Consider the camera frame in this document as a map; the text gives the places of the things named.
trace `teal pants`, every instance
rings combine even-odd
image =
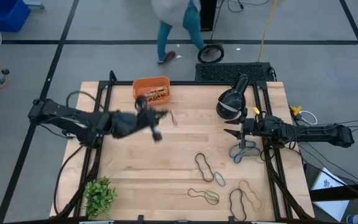
[[[204,48],[204,41],[201,36],[200,14],[191,0],[185,13],[183,27],[189,32],[190,39],[197,46],[198,50]],[[159,61],[163,61],[165,55],[167,54],[165,48],[167,46],[167,39],[171,30],[171,25],[165,23],[164,21],[160,22],[160,30],[157,37],[157,53]]]

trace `black mat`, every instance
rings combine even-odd
[[[273,82],[270,63],[213,63],[196,65],[196,81],[234,83],[240,73],[246,73],[251,83],[256,81]]]

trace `person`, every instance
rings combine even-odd
[[[159,65],[176,57],[174,51],[166,52],[167,39],[173,26],[183,26],[198,50],[204,48],[200,24],[200,0],[152,0],[153,9],[160,19],[157,37],[157,54]]]

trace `wooden tabletop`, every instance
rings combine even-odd
[[[98,82],[84,82],[81,90],[96,96]],[[117,140],[105,136],[99,167],[99,178],[111,179],[118,197],[110,214],[100,219],[136,220],[144,215],[145,220],[193,220],[226,221],[230,213],[229,194],[238,188],[242,179],[264,202],[264,209],[255,212],[252,204],[243,197],[247,220],[274,220],[271,194],[265,164],[259,156],[244,157],[239,164],[229,157],[229,149],[236,139],[223,131],[224,128],[239,129],[239,126],[224,124],[216,113],[219,95],[228,86],[172,86],[170,102],[155,106],[158,109],[171,109],[178,126],[174,127],[170,117],[161,120],[158,129],[163,140],[154,143],[150,129],[145,129],[125,139]],[[283,83],[268,83],[272,111],[275,116],[291,123],[287,98]],[[255,100],[252,87],[246,93],[249,117],[255,116]],[[263,104],[263,93],[260,91]],[[80,95],[77,108],[92,111],[94,102]],[[131,86],[114,86],[110,110],[135,111]],[[261,138],[247,136],[247,140],[257,143],[262,149]],[[78,148],[76,140],[69,141],[64,161]],[[197,153],[205,154],[213,172],[220,172],[226,181],[220,187],[216,181],[205,182],[195,162]],[[300,156],[288,149],[282,149],[282,162],[289,191],[297,202],[311,216],[314,216],[311,200],[303,172]],[[78,188],[85,150],[77,154],[62,172],[58,188],[58,209],[61,210]],[[210,205],[202,197],[187,195],[190,188],[212,190],[219,194],[217,205]],[[244,188],[256,209],[261,204]],[[281,192],[277,189],[281,214],[284,206]],[[239,192],[232,195],[234,214],[244,218],[239,203]]]

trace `green plant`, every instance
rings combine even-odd
[[[86,216],[95,219],[99,215],[106,215],[111,203],[116,199],[116,189],[109,188],[110,180],[103,177],[101,180],[88,182],[85,187]]]

